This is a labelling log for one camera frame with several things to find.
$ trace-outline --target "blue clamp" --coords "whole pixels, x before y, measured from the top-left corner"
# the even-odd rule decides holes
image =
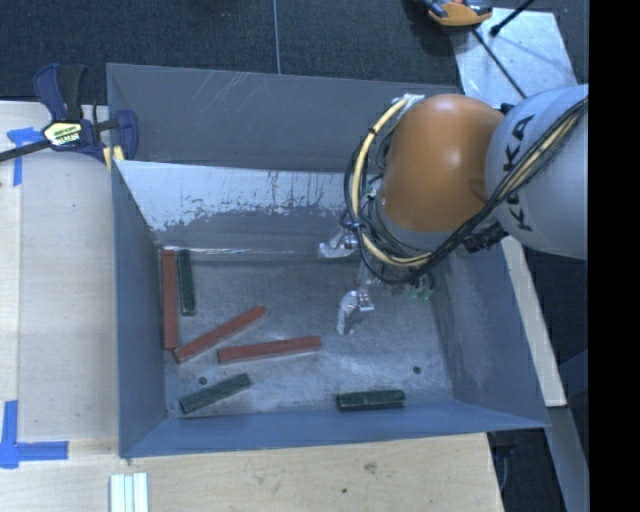
[[[60,66],[49,64],[34,76],[34,88],[38,100],[51,114],[51,124],[42,133],[54,151],[74,151],[91,156],[102,163],[105,144],[100,132],[118,128],[119,143],[127,159],[134,157],[138,149],[138,125],[131,110],[116,112],[115,120],[98,123],[83,119],[79,101],[79,87],[86,68],[84,66]]]

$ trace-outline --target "black floor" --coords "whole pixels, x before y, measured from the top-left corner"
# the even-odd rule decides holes
[[[553,12],[576,79],[588,83],[589,0],[538,0],[530,9]],[[52,62],[88,66],[81,101],[98,104],[106,104],[107,62],[458,83],[449,37],[413,0],[14,1],[3,2],[2,18],[0,99],[35,99],[33,74]],[[527,257],[562,373],[587,348],[587,265]],[[588,460],[588,394],[569,397]],[[506,511],[563,512],[544,433],[508,441]]]

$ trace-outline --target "red wooden block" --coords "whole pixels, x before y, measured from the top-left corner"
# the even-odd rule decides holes
[[[313,352],[320,348],[319,336],[305,336],[289,340],[269,341],[241,347],[227,347],[218,350],[220,364],[247,361],[251,359],[263,359],[287,354],[300,354]]]
[[[173,351],[176,362],[183,363],[187,359],[198,355],[203,350],[220,343],[225,338],[228,338],[259,318],[262,318],[266,312],[267,310],[263,306],[252,308],[222,324],[217,329],[200,336],[191,343],[176,348]]]
[[[162,332],[165,350],[178,346],[178,297],[176,283],[176,255],[162,250]]]

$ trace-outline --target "wooden block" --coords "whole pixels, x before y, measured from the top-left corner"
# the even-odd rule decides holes
[[[217,329],[200,336],[191,343],[176,348],[173,351],[173,356],[176,362],[183,363],[198,355],[203,350],[220,343],[222,340],[236,334],[241,329],[248,327],[256,320],[262,318],[266,312],[267,310],[263,306],[252,308],[232,320],[229,320],[227,323],[222,324]]]
[[[343,393],[336,397],[341,411],[365,411],[403,407],[406,397],[401,389]]]
[[[228,364],[252,359],[278,357],[287,354],[313,352],[319,348],[319,336],[305,336],[303,338],[255,343],[241,347],[221,348],[218,350],[218,361],[220,364]]]
[[[196,314],[196,296],[193,289],[193,271],[191,269],[191,252],[189,249],[178,251],[178,278],[180,280],[180,306],[182,314]]]
[[[178,346],[178,299],[176,287],[176,255],[170,249],[162,250],[162,332],[164,349]]]
[[[243,389],[247,389],[249,386],[251,386],[249,376],[246,373],[241,373],[185,396],[180,399],[180,407],[182,408],[182,412],[189,414],[214,402],[235,395]]]

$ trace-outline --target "green wooden block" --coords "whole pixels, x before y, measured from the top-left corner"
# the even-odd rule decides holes
[[[182,314],[196,314],[196,296],[193,289],[193,270],[191,269],[191,252],[189,249],[178,251],[178,278],[180,280],[180,305]]]
[[[341,411],[365,411],[403,407],[406,396],[401,389],[343,393],[336,396]]]
[[[246,373],[241,373],[183,397],[180,400],[180,407],[182,407],[182,412],[189,414],[214,402],[235,395],[243,389],[247,389],[249,386],[251,386],[249,376]]]

